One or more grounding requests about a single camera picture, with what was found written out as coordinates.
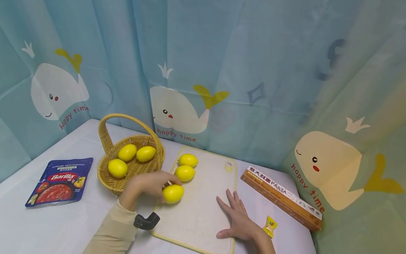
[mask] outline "pasta box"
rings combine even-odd
[[[321,229],[322,213],[320,211],[252,166],[245,170],[241,180],[311,231]]]
[[[81,200],[93,158],[50,161],[26,207],[43,207]]]

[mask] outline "white tablecloth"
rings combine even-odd
[[[97,179],[97,166],[104,155],[98,136],[98,120],[89,120],[64,139],[17,171],[0,184],[1,253],[59,254],[81,253],[98,229],[116,198]],[[139,134],[136,131],[108,124],[113,143]],[[162,170],[170,171],[182,144],[161,139],[166,157]],[[93,157],[86,188],[81,201],[60,206],[26,209],[24,204],[51,160]],[[267,215],[277,223],[273,240],[277,254],[315,254],[308,229],[272,204],[239,177],[249,163],[237,161],[237,190],[248,215],[261,227]],[[255,166],[272,179],[297,194],[293,180],[285,173]],[[141,197],[137,211],[147,217],[155,200]],[[236,242],[236,254],[254,253],[251,246]],[[138,230],[129,253],[132,254],[192,254],[194,251],[171,244]]]

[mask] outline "whale tail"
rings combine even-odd
[[[389,178],[382,179],[385,165],[385,156],[383,154],[376,155],[376,166],[367,184],[364,186],[364,191],[381,191],[394,194],[404,192],[402,186],[395,180]]]
[[[206,109],[211,109],[214,105],[223,101],[230,94],[227,91],[221,91],[212,96],[209,90],[202,85],[194,85],[193,89],[202,97]]]
[[[59,48],[59,49],[55,50],[55,53],[60,55],[60,56],[65,57],[66,59],[68,59],[68,61],[74,67],[75,71],[78,74],[80,73],[80,64],[82,63],[82,56],[81,55],[74,54],[73,59],[72,59],[71,56],[69,55],[69,53],[66,52],[66,50],[64,50],[63,48]]]

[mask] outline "barilla logo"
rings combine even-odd
[[[76,178],[78,175],[71,173],[71,172],[65,172],[65,173],[58,173],[55,175],[51,175],[48,177],[48,181],[53,182],[53,181],[71,181],[72,179]]]

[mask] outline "blue pouch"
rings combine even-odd
[[[93,158],[50,161],[26,207],[67,204],[81,200]]]

